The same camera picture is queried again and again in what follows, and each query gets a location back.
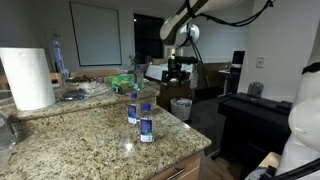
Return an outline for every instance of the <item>wooden cabinet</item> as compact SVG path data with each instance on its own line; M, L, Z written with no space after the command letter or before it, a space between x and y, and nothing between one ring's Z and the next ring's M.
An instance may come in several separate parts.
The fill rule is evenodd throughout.
M197 180L199 179L200 172L200 157L201 152L198 152L151 179Z

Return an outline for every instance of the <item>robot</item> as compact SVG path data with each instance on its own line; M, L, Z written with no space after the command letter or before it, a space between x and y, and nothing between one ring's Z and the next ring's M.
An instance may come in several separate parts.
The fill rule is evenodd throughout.
M273 6L274 0L266 0L266 5L256 15L237 23L227 23L223 20L203 14L206 11L223 9L240 4L243 0L186 0L179 10L169 18L161 28L160 37L164 44L173 46L168 60L168 72L164 73L164 81L183 77L180 64L186 63L179 52L189 40L196 42L199 29L190 29L188 22L197 16L204 16L220 24L235 27L250 24L268 7ZM296 95L290 116L289 125L292 131L288 139L280 165L274 179L320 179L320 63L313 63L304 69L300 89Z

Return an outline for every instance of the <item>granite countertop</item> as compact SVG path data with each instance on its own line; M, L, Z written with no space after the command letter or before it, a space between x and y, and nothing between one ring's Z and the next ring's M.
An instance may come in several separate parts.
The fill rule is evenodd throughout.
M55 92L57 98L61 97L66 89L60 89ZM55 104L34 111L19 111L14 103L0 105L0 111L8 115L12 121L23 121L48 116L59 115L63 113L70 113L74 111L94 108L99 106L111 105L116 103L128 102L130 100L129 92L123 95L115 94L113 91L100 90L92 93L92 95L81 101L61 102L57 101ZM153 88L145 87L143 93L138 92L138 98L156 97L159 92Z
M119 113L125 109L112 106L28 121L39 124L7 152L0 179L148 179L211 144L158 106L155 141L142 143L138 127Z

